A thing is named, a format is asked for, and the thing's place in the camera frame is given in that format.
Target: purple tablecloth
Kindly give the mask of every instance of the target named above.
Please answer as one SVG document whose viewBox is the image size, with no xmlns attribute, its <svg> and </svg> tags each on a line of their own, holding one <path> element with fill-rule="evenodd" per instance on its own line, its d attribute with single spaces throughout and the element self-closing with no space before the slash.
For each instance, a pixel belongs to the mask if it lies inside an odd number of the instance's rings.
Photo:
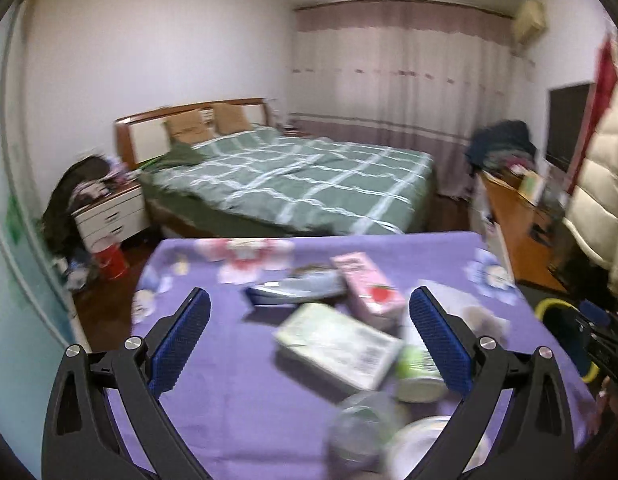
<svg viewBox="0 0 618 480">
<path fill-rule="evenodd" d="M 294 267 L 328 263 L 331 256 L 364 251 L 399 290 L 411 290 L 418 280 L 433 280 L 473 294 L 497 316 L 510 320 L 508 348 L 533 352 L 550 346 L 556 355 L 569 396 L 574 438 L 585 440 L 585 406 L 593 400 L 566 353 L 538 322 L 517 290 L 514 304 L 482 296 L 468 280 L 466 266 L 475 260 L 480 237 L 473 233 L 396 236 L 289 238 Z M 181 262 L 180 267 L 174 263 Z M 148 266 L 170 273 L 170 290 L 155 297 L 156 312 L 134 327 L 145 335 L 154 322 L 172 314 L 194 286 L 208 291 L 211 320 L 176 387 L 161 397 L 174 426 L 214 480 L 317 480 L 329 478 L 325 441 L 327 428 L 345 395 L 276 354 L 273 333 L 289 314 L 253 316 L 243 296 L 244 285 L 218 283 L 220 262 L 208 262 L 195 240 L 162 242 Z M 260 280 L 275 280 L 288 271 L 264 271 Z M 501 398 L 487 429 L 497 434 L 508 397 Z M 458 399 L 449 395 L 438 404 L 412 405 L 414 418 L 451 414 Z M 133 435 L 117 394 L 112 407 L 134 461 L 150 465 Z"/>
</svg>

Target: black television screen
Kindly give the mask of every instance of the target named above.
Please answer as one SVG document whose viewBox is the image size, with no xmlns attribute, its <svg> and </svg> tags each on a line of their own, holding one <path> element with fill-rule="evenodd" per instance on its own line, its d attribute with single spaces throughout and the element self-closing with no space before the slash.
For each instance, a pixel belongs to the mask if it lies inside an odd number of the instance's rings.
<svg viewBox="0 0 618 480">
<path fill-rule="evenodd" d="M 576 149 L 591 85 L 584 83 L 549 92 L 549 132 L 545 158 L 565 172 L 569 170 Z"/>
</svg>

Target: curtain rod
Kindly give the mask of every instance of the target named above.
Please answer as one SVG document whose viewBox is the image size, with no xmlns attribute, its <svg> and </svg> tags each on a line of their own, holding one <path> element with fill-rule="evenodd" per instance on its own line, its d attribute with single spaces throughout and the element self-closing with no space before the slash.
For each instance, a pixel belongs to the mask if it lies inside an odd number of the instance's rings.
<svg viewBox="0 0 618 480">
<path fill-rule="evenodd" d="M 369 1 L 373 2 L 373 1 L 379 1 L 379 0 L 325 0 L 323 2 L 319 2 L 316 4 L 295 7 L 294 10 L 317 9 L 318 7 L 348 4 L 350 2 L 369 2 Z M 465 7 L 467 9 L 481 10 L 482 12 L 487 12 L 488 14 L 495 14 L 496 16 L 500 16 L 501 18 L 513 18 L 511 14 L 507 14 L 506 12 L 500 12 L 499 10 L 489 9 L 487 7 L 481 7 L 481 6 L 472 5 L 472 4 L 464 4 L 461 2 L 457 2 L 455 0 L 393 0 L 393 1 L 396 1 L 396 2 L 427 2 L 431 4 L 448 5 L 448 6 L 454 6 L 454 7 Z"/>
</svg>

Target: pink curtain valance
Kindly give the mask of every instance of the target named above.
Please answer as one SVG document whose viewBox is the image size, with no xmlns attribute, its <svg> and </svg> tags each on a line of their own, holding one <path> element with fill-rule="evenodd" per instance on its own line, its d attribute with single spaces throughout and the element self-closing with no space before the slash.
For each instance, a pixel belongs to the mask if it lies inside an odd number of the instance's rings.
<svg viewBox="0 0 618 480">
<path fill-rule="evenodd" d="M 511 19 L 473 9 L 435 2 L 361 0 L 297 10 L 299 32 L 328 28 L 402 27 L 461 32 L 501 45 L 511 44 Z"/>
</svg>

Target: red bucket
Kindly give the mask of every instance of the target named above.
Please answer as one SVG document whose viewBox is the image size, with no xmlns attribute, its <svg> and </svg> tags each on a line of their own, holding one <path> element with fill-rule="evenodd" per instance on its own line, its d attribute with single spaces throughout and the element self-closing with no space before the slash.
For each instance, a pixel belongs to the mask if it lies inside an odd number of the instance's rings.
<svg viewBox="0 0 618 480">
<path fill-rule="evenodd" d="M 98 262 L 100 272 L 108 280 L 116 280 L 127 273 L 129 265 L 115 237 L 100 238 L 91 246 L 90 252 Z"/>
</svg>

